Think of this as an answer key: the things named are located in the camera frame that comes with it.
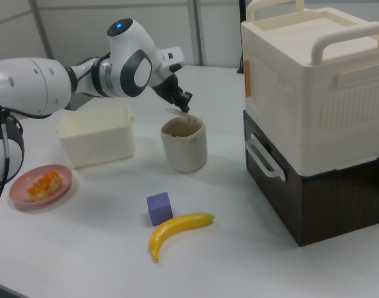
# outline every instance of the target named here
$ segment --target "plastic container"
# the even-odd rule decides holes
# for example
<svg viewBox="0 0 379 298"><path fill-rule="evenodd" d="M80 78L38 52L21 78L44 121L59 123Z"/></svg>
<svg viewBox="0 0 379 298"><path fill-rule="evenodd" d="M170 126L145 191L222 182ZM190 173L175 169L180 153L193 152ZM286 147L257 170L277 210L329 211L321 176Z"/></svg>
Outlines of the plastic container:
<svg viewBox="0 0 379 298"><path fill-rule="evenodd" d="M246 112L301 176L379 157L379 22L331 8L242 23Z"/></svg>
<svg viewBox="0 0 379 298"><path fill-rule="evenodd" d="M208 158L204 122L178 110L167 111L179 115L169 120L160 132L168 164L183 173L200 169Z"/></svg>
<svg viewBox="0 0 379 298"><path fill-rule="evenodd" d="M57 135L75 168L128 158L135 152L126 103L65 114Z"/></svg>

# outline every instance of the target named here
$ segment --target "purple block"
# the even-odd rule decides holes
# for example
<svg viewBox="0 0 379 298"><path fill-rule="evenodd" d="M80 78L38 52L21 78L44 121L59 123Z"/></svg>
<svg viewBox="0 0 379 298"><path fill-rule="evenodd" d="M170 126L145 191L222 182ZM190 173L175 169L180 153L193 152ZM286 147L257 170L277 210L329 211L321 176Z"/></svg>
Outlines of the purple block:
<svg viewBox="0 0 379 298"><path fill-rule="evenodd" d="M162 222L173 218L167 192L148 197L147 204L153 226L160 225Z"/></svg>

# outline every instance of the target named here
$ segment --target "white table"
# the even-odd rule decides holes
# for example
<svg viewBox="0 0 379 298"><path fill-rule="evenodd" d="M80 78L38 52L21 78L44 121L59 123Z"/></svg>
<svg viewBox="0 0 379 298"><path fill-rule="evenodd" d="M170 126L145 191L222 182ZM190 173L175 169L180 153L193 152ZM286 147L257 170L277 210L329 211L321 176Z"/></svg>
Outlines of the white table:
<svg viewBox="0 0 379 298"><path fill-rule="evenodd" d="M136 154L73 170L68 193L18 208L9 183L0 201L0 286L31 298L379 297L379 225L299 248L245 167L244 81L234 69L187 66L180 86L206 123L208 162L179 174L166 163L160 128L171 107L146 90L92 99L82 109L126 101ZM60 111L25 119L20 174L70 167L55 127ZM154 263L146 197L168 192L174 215L205 211L212 225L170 237Z"/></svg>

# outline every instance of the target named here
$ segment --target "plate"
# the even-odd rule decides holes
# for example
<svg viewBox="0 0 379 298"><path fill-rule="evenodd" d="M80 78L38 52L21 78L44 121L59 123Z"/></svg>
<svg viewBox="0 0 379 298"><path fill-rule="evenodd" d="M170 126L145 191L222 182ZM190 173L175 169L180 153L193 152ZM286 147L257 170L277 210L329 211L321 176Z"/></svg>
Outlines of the plate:
<svg viewBox="0 0 379 298"><path fill-rule="evenodd" d="M57 172L61 177L61 186L58 188L56 192L54 192L50 197L32 202L29 199L27 194L28 188L32 187L32 185L37 182L44 174L47 174L51 171ZM48 202L51 202L55 199L61 197L66 191L70 188L72 183L72 172L66 166L62 165L47 165L40 166L39 168L32 169L22 176L18 177L17 180L10 187L9 195L10 198L18 205L25 206L37 206L43 205Z"/></svg>

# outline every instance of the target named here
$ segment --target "banana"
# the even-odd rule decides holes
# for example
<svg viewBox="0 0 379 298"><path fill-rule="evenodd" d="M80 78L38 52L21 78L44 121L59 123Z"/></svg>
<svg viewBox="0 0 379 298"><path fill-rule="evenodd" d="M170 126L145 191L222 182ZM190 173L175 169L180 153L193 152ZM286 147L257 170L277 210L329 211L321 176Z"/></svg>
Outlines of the banana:
<svg viewBox="0 0 379 298"><path fill-rule="evenodd" d="M161 223L153 231L149 240L149 246L154 260L159 260L159 249L166 238L182 230L198 228L210 224L213 219L214 216L211 214L198 212L174 217Z"/></svg>

